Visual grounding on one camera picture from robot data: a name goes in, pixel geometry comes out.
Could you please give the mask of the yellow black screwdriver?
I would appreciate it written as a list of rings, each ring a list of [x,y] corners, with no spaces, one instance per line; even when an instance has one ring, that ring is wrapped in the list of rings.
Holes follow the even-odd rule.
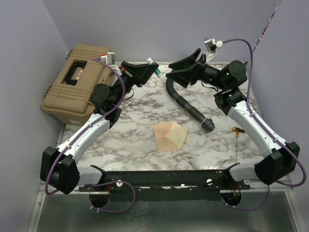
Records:
[[[235,137],[238,138],[240,133],[245,133],[243,128],[233,127],[232,131],[235,132]]]

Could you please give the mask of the tan paper envelope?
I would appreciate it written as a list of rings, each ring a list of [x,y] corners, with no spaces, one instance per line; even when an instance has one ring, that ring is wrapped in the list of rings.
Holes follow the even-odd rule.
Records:
[[[187,136],[187,130],[176,122],[153,125],[158,152],[167,152],[182,148]]]

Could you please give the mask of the tan plastic tool case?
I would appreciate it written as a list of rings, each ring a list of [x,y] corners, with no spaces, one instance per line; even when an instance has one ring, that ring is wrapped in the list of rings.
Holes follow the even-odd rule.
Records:
[[[92,59],[111,51],[109,47],[77,44],[69,51],[62,70],[45,92],[42,110],[61,123],[83,125],[95,109],[90,102],[95,85],[111,85],[115,79],[110,69]]]

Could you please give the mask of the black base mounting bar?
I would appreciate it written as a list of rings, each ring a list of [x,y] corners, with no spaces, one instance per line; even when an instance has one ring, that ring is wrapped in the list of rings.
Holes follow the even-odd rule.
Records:
[[[81,192],[114,202],[218,201],[221,191],[250,189],[230,176],[229,169],[189,171],[104,171],[97,184],[82,184]]]

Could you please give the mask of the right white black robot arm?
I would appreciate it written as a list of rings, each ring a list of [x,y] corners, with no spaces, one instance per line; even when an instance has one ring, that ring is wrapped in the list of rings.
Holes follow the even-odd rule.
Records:
[[[225,188],[233,189],[242,180],[260,180],[271,185],[295,169],[299,145],[287,142],[269,126],[261,126],[261,117],[247,106],[247,98],[239,89],[247,81],[243,62],[234,60],[219,70],[206,63],[206,55],[198,48],[190,56],[169,64],[169,68],[171,72],[166,77],[184,88],[197,81],[218,88],[220,91],[214,95],[217,107],[244,129],[263,156],[258,163],[231,167],[222,176]]]

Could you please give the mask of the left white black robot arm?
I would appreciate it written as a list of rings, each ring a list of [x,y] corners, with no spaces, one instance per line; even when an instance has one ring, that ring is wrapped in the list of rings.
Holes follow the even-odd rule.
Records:
[[[90,99],[95,109],[84,125],[67,141],[56,148],[47,147],[42,154],[40,179],[45,182],[45,193],[52,195],[57,191],[71,193],[77,186],[91,186],[100,191],[106,187],[104,171],[93,165],[79,168],[78,162],[85,151],[117,121],[122,109],[120,104],[134,86],[145,85],[159,65],[152,61],[144,64],[131,64],[123,61],[116,71],[108,64],[95,58],[95,62],[110,69],[116,82],[110,86],[95,85]]]

